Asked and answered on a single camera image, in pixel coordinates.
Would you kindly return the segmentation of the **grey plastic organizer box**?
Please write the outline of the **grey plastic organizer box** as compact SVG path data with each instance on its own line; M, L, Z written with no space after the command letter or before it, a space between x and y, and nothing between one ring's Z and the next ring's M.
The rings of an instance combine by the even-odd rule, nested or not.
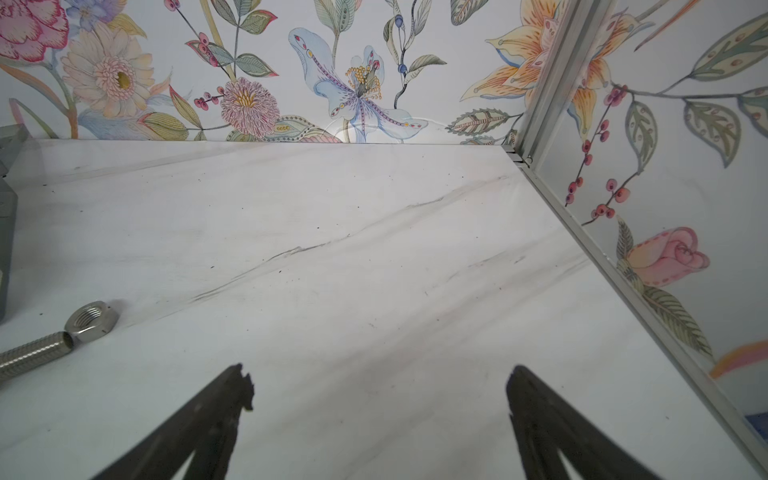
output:
M18 206L18 196L7 183L6 176L18 158L28 135L29 132L23 124L6 125L1 128L1 318L4 318L7 306Z

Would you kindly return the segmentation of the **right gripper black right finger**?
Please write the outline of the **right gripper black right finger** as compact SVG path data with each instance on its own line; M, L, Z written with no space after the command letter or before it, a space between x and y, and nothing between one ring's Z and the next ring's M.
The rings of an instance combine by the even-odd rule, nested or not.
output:
M656 479L530 369L517 365L506 383L509 418L528 479Z

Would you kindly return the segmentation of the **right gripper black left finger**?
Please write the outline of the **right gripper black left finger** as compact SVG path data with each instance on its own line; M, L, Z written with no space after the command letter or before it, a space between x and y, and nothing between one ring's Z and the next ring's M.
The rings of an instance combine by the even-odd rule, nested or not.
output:
M253 409L254 385L241 364L227 367L98 479L224 479L241 413Z

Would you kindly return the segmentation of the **silver hex nut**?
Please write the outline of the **silver hex nut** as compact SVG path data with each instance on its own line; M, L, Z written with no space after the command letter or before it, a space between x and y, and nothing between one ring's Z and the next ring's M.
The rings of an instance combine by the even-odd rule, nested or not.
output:
M67 320L64 330L76 343L91 343L109 334L119 314L104 301L94 301L77 309Z

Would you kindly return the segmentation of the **aluminium corner frame post right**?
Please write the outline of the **aluminium corner frame post right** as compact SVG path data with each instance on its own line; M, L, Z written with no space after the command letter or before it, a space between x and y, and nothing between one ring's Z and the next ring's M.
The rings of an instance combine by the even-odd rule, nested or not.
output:
M609 1L571 1L544 65L514 144L515 153L533 168L550 142L558 118L567 108L577 78L588 63L589 51Z

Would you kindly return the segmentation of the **silver threaded bolt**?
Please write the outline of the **silver threaded bolt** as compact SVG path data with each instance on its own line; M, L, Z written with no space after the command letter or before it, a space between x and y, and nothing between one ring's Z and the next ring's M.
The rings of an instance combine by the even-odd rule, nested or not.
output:
M28 373L74 350L69 333L60 331L1 353L1 382Z

